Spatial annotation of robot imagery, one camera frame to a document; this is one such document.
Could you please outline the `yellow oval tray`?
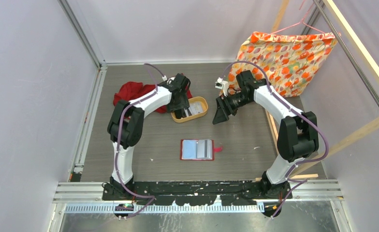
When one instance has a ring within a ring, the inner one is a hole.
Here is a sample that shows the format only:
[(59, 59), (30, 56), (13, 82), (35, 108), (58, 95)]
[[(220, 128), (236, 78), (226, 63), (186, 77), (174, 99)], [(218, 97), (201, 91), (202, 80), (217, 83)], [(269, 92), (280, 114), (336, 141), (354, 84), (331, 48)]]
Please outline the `yellow oval tray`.
[(173, 120), (175, 122), (177, 122), (177, 123), (183, 123), (183, 122), (186, 122), (186, 121), (189, 121), (189, 120), (193, 120), (193, 119), (205, 116), (207, 114), (208, 104), (207, 104), (205, 98), (203, 98), (203, 97), (193, 97), (193, 98), (190, 98), (189, 99), (189, 104), (191, 104), (193, 102), (201, 102), (202, 105), (203, 105), (203, 108), (204, 108), (204, 112), (201, 113), (201, 114), (195, 115), (195, 116), (188, 116), (188, 113), (187, 113), (187, 117), (186, 118), (177, 119), (175, 117), (174, 111), (172, 111), (171, 112), (171, 116), (172, 116)]

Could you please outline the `white magnetic stripe card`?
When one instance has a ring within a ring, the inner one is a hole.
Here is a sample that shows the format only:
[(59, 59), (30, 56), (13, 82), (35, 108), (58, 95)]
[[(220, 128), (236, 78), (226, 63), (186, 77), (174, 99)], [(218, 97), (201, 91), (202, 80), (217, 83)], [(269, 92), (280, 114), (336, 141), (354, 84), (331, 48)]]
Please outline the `white magnetic stripe card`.
[(213, 141), (210, 139), (198, 140), (196, 142), (196, 159), (212, 160), (213, 159)]

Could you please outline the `red card holder wallet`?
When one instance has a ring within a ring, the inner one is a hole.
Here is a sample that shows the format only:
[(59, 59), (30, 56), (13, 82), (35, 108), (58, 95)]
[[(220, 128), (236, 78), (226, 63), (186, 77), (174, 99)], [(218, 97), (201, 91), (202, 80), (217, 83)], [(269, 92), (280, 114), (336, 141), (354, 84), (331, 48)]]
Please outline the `red card holder wallet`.
[(214, 161), (223, 146), (215, 147), (211, 139), (183, 139), (180, 141), (180, 160)]

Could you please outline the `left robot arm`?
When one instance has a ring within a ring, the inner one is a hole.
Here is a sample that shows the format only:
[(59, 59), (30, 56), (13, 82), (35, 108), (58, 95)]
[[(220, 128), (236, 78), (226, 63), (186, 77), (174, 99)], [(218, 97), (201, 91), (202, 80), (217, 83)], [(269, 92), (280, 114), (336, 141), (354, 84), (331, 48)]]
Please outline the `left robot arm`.
[(188, 90), (191, 81), (178, 73), (155, 85), (152, 90), (132, 100), (119, 100), (110, 118), (107, 132), (114, 147), (114, 169), (109, 183), (121, 200), (132, 196), (132, 158), (135, 146), (142, 137), (144, 119), (165, 106), (168, 112), (189, 106)]

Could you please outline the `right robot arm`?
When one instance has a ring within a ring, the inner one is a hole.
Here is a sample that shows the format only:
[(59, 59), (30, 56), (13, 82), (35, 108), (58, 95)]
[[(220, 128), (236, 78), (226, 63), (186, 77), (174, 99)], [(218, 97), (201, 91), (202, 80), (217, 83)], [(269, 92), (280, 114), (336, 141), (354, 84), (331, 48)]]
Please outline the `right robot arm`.
[(230, 115), (249, 103), (263, 107), (279, 124), (278, 155), (272, 166), (262, 174), (258, 189), (266, 198), (275, 197), (284, 188), (292, 168), (319, 148), (315, 130), (317, 118), (313, 112), (303, 112), (287, 102), (266, 79), (256, 80), (251, 71), (242, 71), (236, 77), (239, 91), (222, 93), (216, 98), (217, 109), (213, 124), (226, 122)]

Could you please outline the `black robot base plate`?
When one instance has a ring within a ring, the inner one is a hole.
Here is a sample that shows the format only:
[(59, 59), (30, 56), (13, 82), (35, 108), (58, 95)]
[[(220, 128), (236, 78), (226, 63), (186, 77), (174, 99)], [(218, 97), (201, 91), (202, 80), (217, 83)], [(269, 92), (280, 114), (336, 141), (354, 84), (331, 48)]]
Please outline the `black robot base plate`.
[(253, 205), (255, 200), (292, 198), (289, 184), (266, 189), (263, 184), (251, 180), (240, 181), (136, 181), (130, 193), (122, 193), (109, 182), (101, 184), (104, 201), (129, 201), (138, 205), (211, 206), (221, 202), (223, 206)]

